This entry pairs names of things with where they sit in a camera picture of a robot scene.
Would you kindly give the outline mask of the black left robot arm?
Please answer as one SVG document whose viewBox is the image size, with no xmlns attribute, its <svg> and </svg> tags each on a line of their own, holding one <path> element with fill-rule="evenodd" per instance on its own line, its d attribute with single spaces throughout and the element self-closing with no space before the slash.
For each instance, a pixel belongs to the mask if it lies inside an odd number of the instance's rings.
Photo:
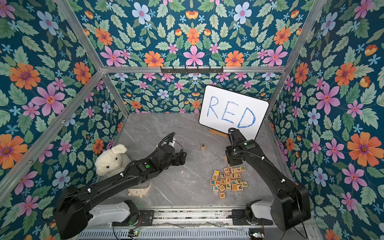
<svg viewBox="0 0 384 240">
<path fill-rule="evenodd" d="M 183 150 L 176 153 L 172 146 L 162 145 L 148 157 L 129 164 L 117 175 L 82 188 L 65 188 L 53 211 L 61 239 L 70 239 L 82 232 L 91 219 L 91 209 L 101 202 L 157 177 L 170 166 L 184 165 L 186 156 Z"/>
</svg>

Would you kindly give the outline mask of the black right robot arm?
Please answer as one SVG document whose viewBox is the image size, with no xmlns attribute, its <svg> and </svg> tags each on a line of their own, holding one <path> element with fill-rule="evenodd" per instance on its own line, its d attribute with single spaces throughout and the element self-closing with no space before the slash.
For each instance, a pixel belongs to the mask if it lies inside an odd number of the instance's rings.
<svg viewBox="0 0 384 240">
<path fill-rule="evenodd" d="M 226 147 L 227 162 L 235 167 L 248 163 L 270 189 L 272 202 L 255 200 L 246 204 L 245 218 L 249 223 L 269 220 L 286 231 L 311 218 L 309 191 L 286 177 L 264 154 L 255 140 L 246 140 L 239 129 L 229 128 L 230 146 Z"/>
</svg>

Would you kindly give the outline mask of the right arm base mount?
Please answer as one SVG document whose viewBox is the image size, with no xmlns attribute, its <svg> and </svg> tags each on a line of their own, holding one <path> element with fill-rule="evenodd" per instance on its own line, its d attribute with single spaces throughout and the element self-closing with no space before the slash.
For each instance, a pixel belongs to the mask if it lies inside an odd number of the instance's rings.
<svg viewBox="0 0 384 240">
<path fill-rule="evenodd" d="M 272 226 L 271 204 L 263 200 L 252 201 L 244 209 L 233 209 L 228 219 L 232 219 L 235 226 Z"/>
</svg>

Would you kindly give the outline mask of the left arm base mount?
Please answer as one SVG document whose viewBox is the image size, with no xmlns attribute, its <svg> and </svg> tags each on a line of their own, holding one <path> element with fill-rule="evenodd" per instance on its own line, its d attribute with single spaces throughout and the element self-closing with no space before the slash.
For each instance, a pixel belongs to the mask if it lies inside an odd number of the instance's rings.
<svg viewBox="0 0 384 240">
<path fill-rule="evenodd" d="M 139 210 L 132 200 L 125 200 L 123 207 L 128 209 L 128 213 L 121 221 L 113 222 L 113 227 L 148 227 L 154 220 L 154 210 Z"/>
</svg>

